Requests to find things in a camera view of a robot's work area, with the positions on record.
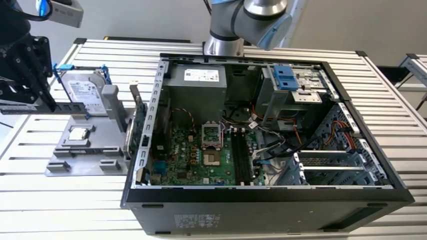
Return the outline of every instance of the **connector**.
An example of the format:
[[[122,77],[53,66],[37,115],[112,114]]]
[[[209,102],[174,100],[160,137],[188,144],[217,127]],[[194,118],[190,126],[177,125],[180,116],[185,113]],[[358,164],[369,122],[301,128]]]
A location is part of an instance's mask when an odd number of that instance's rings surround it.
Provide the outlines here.
[[[337,132],[338,133],[350,133],[353,129],[349,126],[341,127]]]

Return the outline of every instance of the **green circuit board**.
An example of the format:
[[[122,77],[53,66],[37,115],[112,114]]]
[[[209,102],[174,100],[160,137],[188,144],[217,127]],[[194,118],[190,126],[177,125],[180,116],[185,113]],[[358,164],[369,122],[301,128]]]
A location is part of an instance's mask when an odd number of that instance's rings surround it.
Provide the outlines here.
[[[233,186],[234,165],[230,144],[230,133],[222,136],[222,147],[220,151],[214,149],[201,149],[201,134],[197,129],[192,136],[188,129],[173,128],[170,134],[170,152],[165,161],[164,174],[156,174],[150,179],[150,184],[162,186],[176,185],[202,185],[202,186]],[[256,135],[253,132],[245,134],[246,154],[256,148]],[[262,170],[258,169],[258,177],[253,179],[253,185],[264,185]]]

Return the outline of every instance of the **blue plastic latch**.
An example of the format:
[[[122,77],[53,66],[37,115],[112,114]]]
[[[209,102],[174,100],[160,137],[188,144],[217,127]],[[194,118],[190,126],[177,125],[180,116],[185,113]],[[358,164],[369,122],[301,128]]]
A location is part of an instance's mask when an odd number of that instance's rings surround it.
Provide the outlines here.
[[[296,82],[293,71],[289,66],[272,66],[272,75],[276,79],[280,90],[294,91],[298,89],[298,83]]]
[[[108,71],[108,67],[105,66],[105,64],[101,65],[100,69],[104,72],[106,84],[112,84],[112,79],[109,78],[109,71]]]
[[[57,70],[61,70],[61,71],[69,71],[73,69],[74,69],[74,65],[72,65],[72,64],[62,64],[57,67]]]
[[[53,72],[53,76],[56,78],[56,81],[61,84],[62,81],[61,81],[61,76],[58,75],[58,71],[57,71],[57,64],[54,63],[53,64],[53,67],[52,67],[52,72]]]

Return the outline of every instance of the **label sticker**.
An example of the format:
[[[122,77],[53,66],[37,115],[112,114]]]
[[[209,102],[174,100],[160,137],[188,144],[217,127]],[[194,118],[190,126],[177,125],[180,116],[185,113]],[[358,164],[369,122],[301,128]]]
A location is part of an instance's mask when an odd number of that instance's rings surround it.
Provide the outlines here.
[[[220,214],[174,214],[177,228],[217,228],[220,220]]]
[[[253,129],[253,128],[256,128],[257,125],[258,125],[257,122],[253,121],[253,122],[250,122],[250,124],[248,125],[248,127],[249,127],[250,129]]]
[[[94,83],[89,81],[68,81],[70,88],[70,99],[81,102],[88,114],[106,114],[102,100]]]
[[[254,121],[257,117],[258,117],[258,116],[256,116],[256,114],[254,114],[254,113],[252,113],[252,115],[250,115],[250,119],[252,119],[252,121]]]
[[[218,82],[220,71],[202,69],[185,69],[184,81]]]

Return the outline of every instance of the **small chip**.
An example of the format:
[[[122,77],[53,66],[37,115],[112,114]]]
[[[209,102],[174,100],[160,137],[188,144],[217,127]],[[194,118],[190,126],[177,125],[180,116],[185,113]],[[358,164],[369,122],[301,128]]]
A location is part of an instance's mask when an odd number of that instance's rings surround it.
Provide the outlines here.
[[[220,166],[220,152],[213,150],[206,150],[202,152],[202,165],[205,166]]]
[[[86,138],[88,129],[81,127],[74,127],[68,135],[68,140],[70,141],[81,141]]]
[[[177,179],[186,179],[186,172],[178,172],[178,173],[176,173],[176,178],[177,178]]]

